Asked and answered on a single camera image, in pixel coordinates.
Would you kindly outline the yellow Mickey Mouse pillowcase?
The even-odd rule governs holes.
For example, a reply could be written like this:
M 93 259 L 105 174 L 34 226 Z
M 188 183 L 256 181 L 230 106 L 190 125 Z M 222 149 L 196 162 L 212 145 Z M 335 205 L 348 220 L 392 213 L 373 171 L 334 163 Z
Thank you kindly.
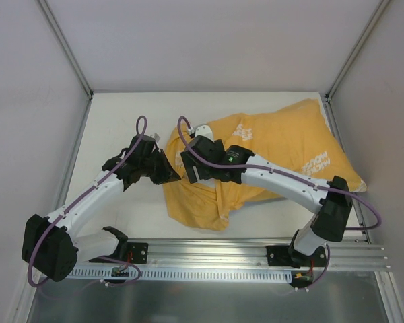
M 233 114 L 208 124 L 224 147 L 239 145 L 266 160 L 305 176 L 347 180 L 352 192 L 365 192 L 366 183 L 353 169 L 340 144 L 331 134 L 316 99 L 305 99 L 277 112 Z M 181 152 L 191 138 L 186 125 L 174 128 L 166 144 L 166 156 L 182 178 L 163 186 L 168 215 L 185 226 L 224 231 L 229 214 L 247 202 L 274 199 L 277 194 L 262 188 L 221 184 L 220 189 L 187 180 Z

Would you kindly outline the white pillow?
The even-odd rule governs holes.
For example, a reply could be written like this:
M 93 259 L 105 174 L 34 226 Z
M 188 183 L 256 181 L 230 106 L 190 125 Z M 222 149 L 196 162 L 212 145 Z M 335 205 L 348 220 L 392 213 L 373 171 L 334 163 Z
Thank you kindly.
M 221 182 L 219 180 L 215 180 L 215 179 L 209 179 L 209 180 L 202 180 L 200 182 L 200 184 L 208 187 L 208 188 L 212 188 L 212 189 L 220 189 L 221 188 Z

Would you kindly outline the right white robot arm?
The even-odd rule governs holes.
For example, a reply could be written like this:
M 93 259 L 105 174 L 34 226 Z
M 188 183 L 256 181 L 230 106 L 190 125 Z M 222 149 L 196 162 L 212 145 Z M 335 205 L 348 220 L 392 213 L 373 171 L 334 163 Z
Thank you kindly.
M 262 188 L 294 201 L 313 216 L 296 231 L 290 245 L 274 259 L 284 266 L 310 266 L 316 251 L 326 242 L 340 242 L 351 213 L 352 201 L 344 178 L 331 180 L 305 177 L 275 165 L 253 151 L 221 140 L 197 135 L 181 153 L 191 184 L 215 179 Z

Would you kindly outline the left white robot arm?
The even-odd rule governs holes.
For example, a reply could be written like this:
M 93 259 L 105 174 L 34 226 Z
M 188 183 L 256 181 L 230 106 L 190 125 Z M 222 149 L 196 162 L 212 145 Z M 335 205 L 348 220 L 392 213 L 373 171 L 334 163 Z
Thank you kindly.
M 155 185 L 181 179 L 154 138 L 136 135 L 130 146 L 104 163 L 97 177 L 77 198 L 47 216 L 31 216 L 26 222 L 22 246 L 22 260 L 28 263 L 31 286 L 37 285 L 33 269 L 59 282 L 81 262 L 127 260 L 128 237 L 120 230 L 107 226 L 95 234 L 79 233 L 97 212 L 142 177 Z

